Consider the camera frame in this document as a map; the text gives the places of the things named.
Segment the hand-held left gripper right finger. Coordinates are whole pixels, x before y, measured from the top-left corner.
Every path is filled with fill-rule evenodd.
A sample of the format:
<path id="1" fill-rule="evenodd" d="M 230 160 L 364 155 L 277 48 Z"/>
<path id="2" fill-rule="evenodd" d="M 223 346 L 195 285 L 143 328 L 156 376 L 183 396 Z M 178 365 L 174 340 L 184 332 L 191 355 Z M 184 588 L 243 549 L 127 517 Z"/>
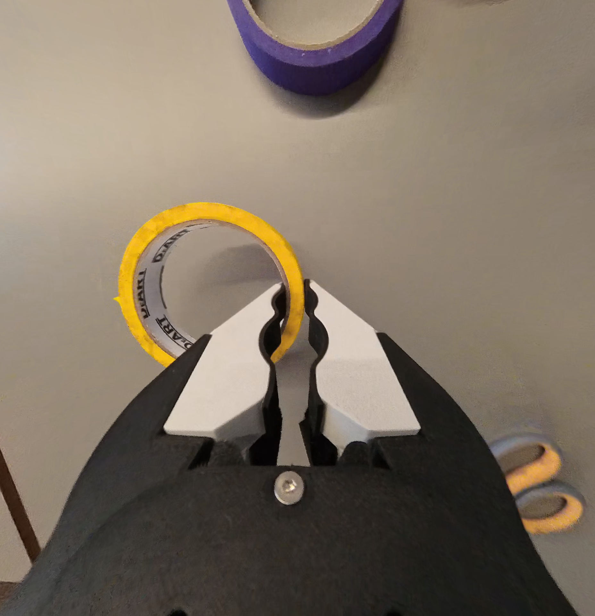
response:
<path id="1" fill-rule="evenodd" d="M 311 466 L 334 466 L 352 443 L 419 434 L 378 332 L 313 280 L 304 283 L 316 358 L 300 429 Z"/>

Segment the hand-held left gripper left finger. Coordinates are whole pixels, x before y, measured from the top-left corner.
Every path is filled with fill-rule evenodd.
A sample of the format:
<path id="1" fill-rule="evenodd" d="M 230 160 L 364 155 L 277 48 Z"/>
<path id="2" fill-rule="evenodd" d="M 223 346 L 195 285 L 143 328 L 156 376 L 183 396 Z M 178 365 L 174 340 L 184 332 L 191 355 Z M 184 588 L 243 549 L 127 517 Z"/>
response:
<path id="1" fill-rule="evenodd" d="M 276 465 L 282 417 L 272 355 L 284 321 L 277 283 L 214 329 L 164 432 L 230 443 L 251 465 Z"/>

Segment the yellow tape roll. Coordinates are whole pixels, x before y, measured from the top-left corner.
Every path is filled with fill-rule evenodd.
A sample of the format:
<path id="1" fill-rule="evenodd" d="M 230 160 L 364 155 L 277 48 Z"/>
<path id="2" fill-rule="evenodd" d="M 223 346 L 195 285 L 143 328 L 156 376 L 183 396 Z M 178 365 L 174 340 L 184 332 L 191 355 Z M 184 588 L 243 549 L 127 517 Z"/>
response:
<path id="1" fill-rule="evenodd" d="M 150 357 L 167 367 L 189 350 L 194 338 L 168 316 L 163 299 L 163 272 L 171 250 L 202 228 L 225 226 L 252 236 L 272 258 L 286 298 L 280 342 L 270 353 L 278 362 L 295 342 L 304 315 L 304 279 L 288 241 L 269 223 L 240 208 L 221 203 L 188 203 L 148 220 L 130 240 L 118 274 L 117 303 L 131 334 Z"/>

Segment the purple tape roll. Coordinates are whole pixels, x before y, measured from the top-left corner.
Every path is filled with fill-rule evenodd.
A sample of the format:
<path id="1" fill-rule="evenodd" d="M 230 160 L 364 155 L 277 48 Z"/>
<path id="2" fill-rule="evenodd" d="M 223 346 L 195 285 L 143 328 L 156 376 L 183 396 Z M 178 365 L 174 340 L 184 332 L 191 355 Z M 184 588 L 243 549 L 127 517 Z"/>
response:
<path id="1" fill-rule="evenodd" d="M 285 41 L 273 33 L 249 1 L 228 1 L 242 43 L 259 71 L 296 94 L 327 96 L 359 80 L 386 53 L 403 1 L 377 1 L 346 34 L 322 44 Z"/>

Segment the orange grey handled scissors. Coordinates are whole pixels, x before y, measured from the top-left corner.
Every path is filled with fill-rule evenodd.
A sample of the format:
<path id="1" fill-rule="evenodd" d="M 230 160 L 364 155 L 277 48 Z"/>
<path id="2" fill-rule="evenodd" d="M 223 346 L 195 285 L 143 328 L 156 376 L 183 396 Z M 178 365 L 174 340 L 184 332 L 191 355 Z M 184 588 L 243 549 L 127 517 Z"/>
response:
<path id="1" fill-rule="evenodd" d="M 503 471 L 524 529 L 530 535 L 557 534 L 577 525 L 586 511 L 586 501 L 577 490 L 557 481 L 563 457 L 552 439 L 536 432 L 524 432 L 497 439 L 488 446 Z M 504 469 L 506 458 L 518 460 L 530 449 L 538 449 L 539 453 L 531 460 Z M 523 509 L 549 499 L 561 502 L 556 512 L 536 518 L 523 515 Z"/>

